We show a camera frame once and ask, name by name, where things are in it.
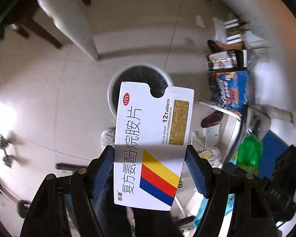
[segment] tile floor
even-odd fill
[[[66,175],[56,163],[87,165],[100,155],[100,134],[115,125],[107,88],[114,73],[130,64],[153,64],[175,85],[194,89],[191,130],[198,130],[211,111],[197,101],[209,98],[204,56],[210,52],[212,17],[227,20],[231,12],[219,0],[205,1],[92,0],[85,7],[77,0],[100,61],[71,43],[41,10],[35,20],[63,43],[61,50],[32,33],[26,40],[7,30],[0,43],[0,133],[13,139],[7,152],[17,157],[10,169],[0,150],[0,178],[7,189],[32,200],[48,173]],[[196,25],[197,15],[205,28]],[[192,194],[180,191],[178,197],[184,205]],[[179,212],[176,204],[173,210]]]

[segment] otc logo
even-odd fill
[[[124,94],[123,104],[127,106],[128,103],[129,103],[129,93],[127,92],[126,94]]]

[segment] green bottle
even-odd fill
[[[237,151],[237,166],[250,174],[257,175],[262,151],[262,141],[254,135],[245,137]]]

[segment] gold rectangle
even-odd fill
[[[188,101],[174,100],[169,144],[184,144],[188,107]]]

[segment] teal plastic bag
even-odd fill
[[[200,209],[193,221],[193,225],[195,228],[198,227],[198,225],[202,219],[207,202],[208,202],[208,199],[205,199],[205,198],[201,202]],[[227,201],[227,206],[226,206],[226,210],[225,210],[225,215],[228,215],[229,212],[232,211],[233,207],[234,207],[234,194],[228,194],[228,201]]]

